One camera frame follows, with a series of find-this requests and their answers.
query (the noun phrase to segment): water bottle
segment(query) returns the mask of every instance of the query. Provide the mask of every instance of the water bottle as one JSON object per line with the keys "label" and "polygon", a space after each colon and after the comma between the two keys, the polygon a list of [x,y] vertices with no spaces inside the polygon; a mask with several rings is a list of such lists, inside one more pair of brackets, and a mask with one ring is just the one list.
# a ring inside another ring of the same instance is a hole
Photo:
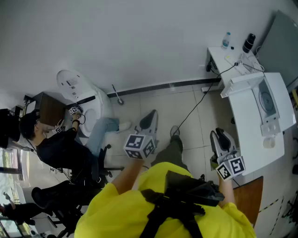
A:
{"label": "water bottle", "polygon": [[230,36],[231,36],[231,33],[227,32],[227,34],[223,38],[222,49],[227,49],[228,48],[229,43],[230,43]]}

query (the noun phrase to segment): blue jeans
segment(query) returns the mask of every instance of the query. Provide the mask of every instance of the blue jeans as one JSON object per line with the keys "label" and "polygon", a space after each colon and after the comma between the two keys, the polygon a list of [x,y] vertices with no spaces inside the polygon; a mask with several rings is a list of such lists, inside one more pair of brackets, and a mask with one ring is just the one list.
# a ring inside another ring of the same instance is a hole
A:
{"label": "blue jeans", "polygon": [[119,130],[119,119],[116,118],[99,118],[95,123],[86,147],[92,154],[98,158],[102,148],[102,142],[106,132],[115,132]]}

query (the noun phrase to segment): white cup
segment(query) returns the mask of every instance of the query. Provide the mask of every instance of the white cup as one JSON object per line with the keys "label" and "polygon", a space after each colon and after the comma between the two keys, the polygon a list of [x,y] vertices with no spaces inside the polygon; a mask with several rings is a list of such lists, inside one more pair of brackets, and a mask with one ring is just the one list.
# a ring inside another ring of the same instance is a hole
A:
{"label": "white cup", "polygon": [[264,148],[271,149],[275,146],[275,137],[267,137],[263,141]]}

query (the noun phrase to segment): fiducial marker cube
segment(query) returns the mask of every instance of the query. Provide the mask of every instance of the fiducial marker cube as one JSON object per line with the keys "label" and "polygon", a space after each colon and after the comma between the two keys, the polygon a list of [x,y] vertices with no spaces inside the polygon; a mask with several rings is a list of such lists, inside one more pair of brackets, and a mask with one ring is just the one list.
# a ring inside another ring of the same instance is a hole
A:
{"label": "fiducial marker cube", "polygon": [[130,134],[123,149],[128,157],[146,159],[155,149],[153,137],[142,134]]}

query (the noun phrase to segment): black harness strap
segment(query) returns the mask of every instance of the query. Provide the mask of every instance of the black harness strap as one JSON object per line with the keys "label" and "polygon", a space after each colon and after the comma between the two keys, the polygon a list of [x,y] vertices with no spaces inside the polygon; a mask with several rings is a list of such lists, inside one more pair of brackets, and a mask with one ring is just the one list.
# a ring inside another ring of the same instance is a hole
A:
{"label": "black harness strap", "polygon": [[147,202],[155,204],[153,211],[148,215],[146,224],[140,238],[153,238],[159,226],[168,218],[179,219],[193,238],[203,238],[195,215],[204,215],[205,211],[200,205],[187,204],[175,201],[164,196],[163,193],[151,189],[143,190],[142,195]]}

